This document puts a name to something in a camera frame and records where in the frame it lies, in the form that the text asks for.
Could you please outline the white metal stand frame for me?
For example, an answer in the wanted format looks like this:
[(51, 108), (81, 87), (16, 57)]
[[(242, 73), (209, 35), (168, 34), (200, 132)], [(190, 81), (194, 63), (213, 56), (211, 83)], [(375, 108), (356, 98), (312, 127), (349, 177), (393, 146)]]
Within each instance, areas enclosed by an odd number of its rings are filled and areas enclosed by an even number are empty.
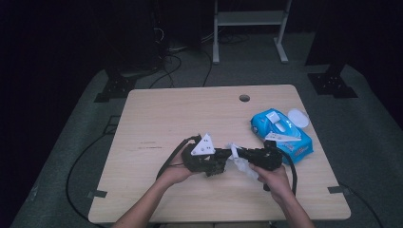
[(279, 26), (278, 36), (274, 38), (274, 44), (280, 61), (283, 64), (289, 62), (282, 45), (282, 40), (293, 0), (286, 0), (286, 5), (283, 10), (264, 11), (219, 11), (218, 1), (219, 0), (215, 0), (214, 5), (213, 64), (220, 62), (219, 28), (240, 26)]

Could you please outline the white round plastic lid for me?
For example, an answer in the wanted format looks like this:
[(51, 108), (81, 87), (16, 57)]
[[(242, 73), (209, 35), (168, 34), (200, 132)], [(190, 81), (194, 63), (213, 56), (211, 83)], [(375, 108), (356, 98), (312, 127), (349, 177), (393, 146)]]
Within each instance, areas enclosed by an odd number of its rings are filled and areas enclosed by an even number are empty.
[(309, 117), (297, 108), (290, 109), (287, 117), (295, 126), (299, 128), (307, 127), (310, 123)]

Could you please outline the black stand base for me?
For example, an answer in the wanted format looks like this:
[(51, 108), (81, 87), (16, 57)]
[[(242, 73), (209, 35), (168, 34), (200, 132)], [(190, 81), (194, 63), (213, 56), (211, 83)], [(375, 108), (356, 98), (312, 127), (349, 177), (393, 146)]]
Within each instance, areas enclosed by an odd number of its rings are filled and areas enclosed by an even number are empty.
[(344, 64), (331, 64), (325, 72), (309, 73), (308, 78), (318, 95), (333, 95), (337, 99), (357, 98), (355, 91), (341, 77)]
[(95, 103), (106, 103), (110, 99), (126, 98), (137, 82), (135, 77), (125, 77), (115, 67), (107, 68), (106, 76), (106, 85), (103, 91), (97, 94)]

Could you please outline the person's left hand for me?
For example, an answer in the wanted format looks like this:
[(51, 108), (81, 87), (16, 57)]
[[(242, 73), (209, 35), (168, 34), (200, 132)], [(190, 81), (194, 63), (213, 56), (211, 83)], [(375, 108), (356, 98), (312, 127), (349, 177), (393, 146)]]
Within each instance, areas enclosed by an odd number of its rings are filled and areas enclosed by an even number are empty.
[(185, 181), (187, 178), (193, 175), (187, 167), (184, 166), (182, 160), (181, 149), (171, 160), (169, 165), (165, 168), (163, 173), (157, 178), (156, 183), (165, 187), (170, 187), (176, 183)]

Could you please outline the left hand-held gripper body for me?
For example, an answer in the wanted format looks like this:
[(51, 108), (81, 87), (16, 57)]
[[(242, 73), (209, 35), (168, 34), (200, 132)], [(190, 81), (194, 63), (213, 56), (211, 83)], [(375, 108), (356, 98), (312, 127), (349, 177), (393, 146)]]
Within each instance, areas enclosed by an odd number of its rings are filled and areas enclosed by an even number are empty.
[(215, 148), (209, 134), (197, 136), (194, 143), (185, 147), (182, 152), (185, 167), (191, 172), (207, 172), (223, 167), (223, 162), (215, 157)]

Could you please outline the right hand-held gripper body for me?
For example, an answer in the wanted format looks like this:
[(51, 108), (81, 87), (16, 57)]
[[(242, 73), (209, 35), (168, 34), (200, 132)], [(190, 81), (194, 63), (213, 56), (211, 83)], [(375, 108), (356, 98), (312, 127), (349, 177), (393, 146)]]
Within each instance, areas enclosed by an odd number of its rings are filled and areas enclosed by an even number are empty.
[(278, 143), (299, 142), (300, 138), (291, 137), (275, 132), (269, 132), (263, 141), (262, 154), (257, 166), (273, 171), (280, 167), (282, 160), (287, 160), (287, 164), (295, 170), (291, 156), (278, 147)]

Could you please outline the person's right hand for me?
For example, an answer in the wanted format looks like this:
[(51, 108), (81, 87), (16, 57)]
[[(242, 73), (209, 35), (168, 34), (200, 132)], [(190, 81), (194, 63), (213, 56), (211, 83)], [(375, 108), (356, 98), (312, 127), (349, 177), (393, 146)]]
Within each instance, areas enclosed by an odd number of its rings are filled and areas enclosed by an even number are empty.
[(294, 196), (282, 165), (273, 171), (265, 170), (252, 163), (249, 164), (249, 167), (259, 175), (258, 181), (268, 185), (272, 198), (278, 205), (283, 205)]

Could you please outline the blue wet wipe packet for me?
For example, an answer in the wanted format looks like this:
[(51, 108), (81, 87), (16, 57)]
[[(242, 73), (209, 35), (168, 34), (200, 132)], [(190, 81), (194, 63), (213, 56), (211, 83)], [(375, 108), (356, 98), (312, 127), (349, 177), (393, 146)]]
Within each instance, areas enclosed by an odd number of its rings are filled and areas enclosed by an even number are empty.
[(260, 112), (252, 117), (250, 121), (251, 129), (261, 139), (269, 132), (300, 138), (299, 142), (278, 143), (278, 147), (288, 153), (294, 163), (297, 163), (314, 151), (313, 141), (303, 131), (303, 128), (295, 126), (289, 120), (287, 114), (284, 115), (274, 108)]

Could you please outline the grey tape piece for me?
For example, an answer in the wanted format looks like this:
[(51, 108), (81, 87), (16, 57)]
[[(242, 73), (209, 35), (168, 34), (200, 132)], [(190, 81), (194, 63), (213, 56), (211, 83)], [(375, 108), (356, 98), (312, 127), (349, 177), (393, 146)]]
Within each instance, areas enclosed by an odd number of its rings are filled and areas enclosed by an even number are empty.
[(94, 190), (94, 191), (89, 191), (86, 194), (86, 197), (89, 199), (94, 199), (94, 198), (105, 198), (107, 195), (107, 191), (102, 191), (102, 190)]
[(351, 191), (348, 187), (345, 186), (330, 186), (328, 188), (330, 194), (338, 194), (341, 193), (343, 195), (350, 195)]

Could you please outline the white wet wipe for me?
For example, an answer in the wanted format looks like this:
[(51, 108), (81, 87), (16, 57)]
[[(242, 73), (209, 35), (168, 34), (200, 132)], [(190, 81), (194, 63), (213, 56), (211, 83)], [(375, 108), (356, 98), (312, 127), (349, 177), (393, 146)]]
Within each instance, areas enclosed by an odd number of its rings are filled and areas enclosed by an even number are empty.
[(229, 159), (237, 166), (239, 171), (246, 174), (249, 178), (257, 180), (259, 178), (259, 174), (250, 168), (249, 161), (247, 159), (244, 159), (240, 156), (240, 147), (232, 142), (227, 144), (226, 147), (231, 151), (231, 156)]

